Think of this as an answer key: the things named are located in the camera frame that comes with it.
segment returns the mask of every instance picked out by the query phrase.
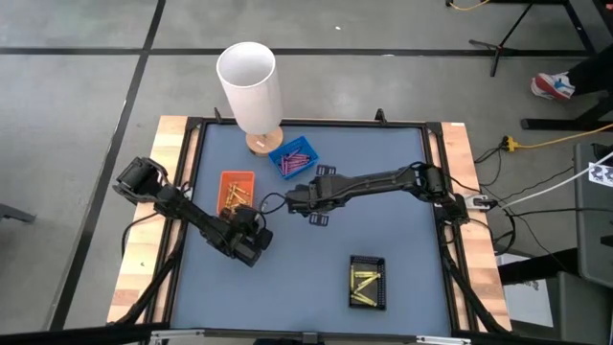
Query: wooden board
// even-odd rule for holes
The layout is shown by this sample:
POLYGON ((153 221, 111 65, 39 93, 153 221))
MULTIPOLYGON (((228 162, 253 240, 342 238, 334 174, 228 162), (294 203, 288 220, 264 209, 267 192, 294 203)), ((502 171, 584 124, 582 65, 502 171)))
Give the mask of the wooden board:
MULTIPOLYGON (((162 116, 153 142, 151 158, 167 168, 170 181, 173 181, 176 172, 186 123, 187 117, 185 116, 162 116)), ((191 144, 195 142, 195 137, 194 134, 193 138, 190 138, 191 144)), ((468 187, 478 189, 477 174, 472 162, 472 154, 464 124, 443 123, 443 137, 451 175, 468 187)), ((436 140, 433 139, 433 135, 431 135, 430 143, 433 153, 435 153, 433 155, 437 156, 436 140)), ((184 181, 188 180, 192 172, 193 150, 194 145, 190 145, 188 164, 183 174, 184 181)), ((454 192, 460 194, 476 194, 472 191, 465 191, 455 183, 453 189, 454 192)), ((134 219, 139 219, 150 213, 152 213, 150 204, 140 204, 136 209, 134 219)), ((487 223, 486 216, 480 212, 471 211, 470 217, 487 223)), ((114 321, 122 317, 147 287, 155 267, 163 227, 164 218, 157 216, 132 228, 127 239, 124 261, 115 286, 115 293, 107 317, 108 321, 114 321)), ((173 245, 177 228, 178 222, 172 227, 170 246, 173 245)), ((511 322, 507 313, 507 305, 498 276, 488 229, 481 224, 471 222, 462 226, 462 236, 471 286, 496 320, 510 330, 511 322)), ((451 248, 451 252, 452 255, 455 255, 455 248, 451 248)), ((461 329, 467 330, 468 322, 464 297, 457 286, 454 287, 454 290, 460 326, 461 329)), ((167 291, 168 282, 160 288, 154 321, 160 321, 162 318, 167 291)))

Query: sneaker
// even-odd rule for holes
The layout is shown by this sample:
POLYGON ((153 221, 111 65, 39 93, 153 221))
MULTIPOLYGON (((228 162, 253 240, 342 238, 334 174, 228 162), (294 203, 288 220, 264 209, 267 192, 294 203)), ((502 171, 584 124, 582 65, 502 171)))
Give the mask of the sneaker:
POLYGON ((547 100, 552 100, 554 98, 553 95, 549 94, 545 90, 540 89, 536 85, 536 79, 535 78, 533 78, 533 82, 530 84, 530 89, 533 91, 533 94, 535 96, 542 97, 542 98, 547 99, 547 100))
POLYGON ((571 85, 566 73, 552 76, 539 73, 538 76, 534 78, 534 88, 537 91, 542 91, 553 96, 557 100, 563 101, 569 100, 571 96, 573 96, 573 93, 575 93, 575 86, 571 85))

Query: blue bin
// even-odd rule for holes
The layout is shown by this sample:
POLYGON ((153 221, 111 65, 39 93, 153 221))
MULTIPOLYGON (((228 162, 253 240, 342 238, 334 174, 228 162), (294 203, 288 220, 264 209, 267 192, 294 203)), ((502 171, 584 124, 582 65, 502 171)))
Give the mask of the blue bin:
POLYGON ((314 166, 315 163, 317 163, 319 156, 317 155, 317 152, 315 152, 313 147, 308 143, 307 138, 305 138, 304 136, 301 136, 281 146, 280 148, 275 149, 274 151, 268 153, 268 158, 270 158, 270 162, 275 166, 275 169, 277 169, 277 172, 279 172, 281 177, 283 179, 288 180, 294 177, 295 175, 305 171, 306 169, 314 166), (290 154, 291 152, 297 149, 300 149, 298 151, 299 153, 307 154, 308 156, 310 156, 310 162, 308 162, 306 165, 304 165, 299 170, 295 172, 291 172, 287 175, 284 175, 283 172, 281 171, 281 167, 279 166, 281 164, 281 157, 286 154, 290 154))

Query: yellow cable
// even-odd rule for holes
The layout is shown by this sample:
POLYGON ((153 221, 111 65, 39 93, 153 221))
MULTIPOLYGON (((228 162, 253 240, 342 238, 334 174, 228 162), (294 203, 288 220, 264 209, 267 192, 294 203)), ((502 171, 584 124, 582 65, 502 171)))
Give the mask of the yellow cable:
POLYGON ((537 149, 537 148, 542 148, 542 147, 545 147, 545 146, 548 146, 548 145, 561 143, 563 141, 579 138, 579 137, 582 137, 582 136, 598 133, 600 131, 603 131, 603 130, 611 128, 611 127, 613 127, 613 124, 606 125, 606 126, 603 126, 603 127, 598 128, 598 129, 594 129, 594 130, 591 130, 591 131, 588 131, 588 132, 585 132, 585 133, 575 134, 575 135, 571 135, 571 136, 567 136, 567 137, 551 140, 551 141, 540 143, 540 144, 534 144, 534 145, 521 145, 521 144, 513 141, 512 138, 509 137, 509 147, 510 147, 510 151, 514 151, 514 149, 537 149))
POLYGON ((458 10, 458 11, 472 11, 472 10, 474 10, 474 9, 478 8, 478 7, 479 7, 479 6, 481 6, 481 5, 485 5, 485 4, 486 4, 486 3, 488 3, 488 2, 489 2, 489 0, 486 0, 486 1, 482 2, 482 3, 479 3, 479 4, 475 5, 475 6, 471 6, 471 7, 469 7, 469 8, 461 8, 461 7, 457 7, 457 6, 456 6, 456 5, 454 5, 453 3, 449 3, 449 6, 451 6, 452 8, 454 8, 455 10, 458 10))

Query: white cable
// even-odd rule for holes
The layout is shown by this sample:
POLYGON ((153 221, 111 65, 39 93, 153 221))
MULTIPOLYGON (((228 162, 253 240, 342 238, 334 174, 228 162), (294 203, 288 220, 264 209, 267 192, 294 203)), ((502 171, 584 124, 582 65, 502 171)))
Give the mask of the white cable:
MULTIPOLYGON (((594 164, 600 164, 600 163, 604 162, 605 160, 609 159, 610 157, 613 157, 613 152, 611 152, 611 153, 607 154, 607 155, 606 155, 606 156, 605 156, 603 159, 601 159, 600 161, 598 161, 598 162, 596 162, 596 163, 594 163, 594 164)), ((589 167, 587 167, 587 168, 586 168, 584 171, 582 171, 582 172, 580 172, 580 173, 576 174, 576 175, 575 175, 575 176, 573 176, 573 177, 570 177, 570 178, 569 178, 569 179, 567 179, 567 180, 564 180, 564 181, 562 181, 562 182, 560 182, 560 183, 556 184, 554 187, 550 187, 550 188, 548 188, 548 189, 546 189, 546 190, 544 190, 544 191, 537 192, 537 193, 534 193, 534 194, 532 194, 532 195, 528 195, 528 196, 522 197, 522 198, 520 198, 520 199, 517 199, 516 201, 513 201, 513 202, 510 202, 510 203, 506 204, 505 206, 503 206, 503 207, 501 207, 501 208, 502 208, 502 209, 506 209, 506 208, 509 208, 509 207, 510 207, 510 206, 512 206, 512 205, 515 205, 515 204, 518 204, 518 203, 520 203, 520 202, 526 201, 526 200, 531 199, 531 198, 533 198, 533 197, 536 197, 536 196, 542 196, 542 195, 544 195, 545 193, 548 193, 548 192, 550 192, 550 191, 554 190, 555 188, 557 188, 557 187, 561 187, 561 186, 563 186, 563 185, 567 184, 568 182, 570 182, 570 181, 572 181, 572 180, 574 180, 574 179, 576 179, 576 178, 580 177, 580 176, 581 176, 581 175, 583 175, 584 173, 587 173, 589 170, 590 170, 590 168, 589 168, 589 167)))

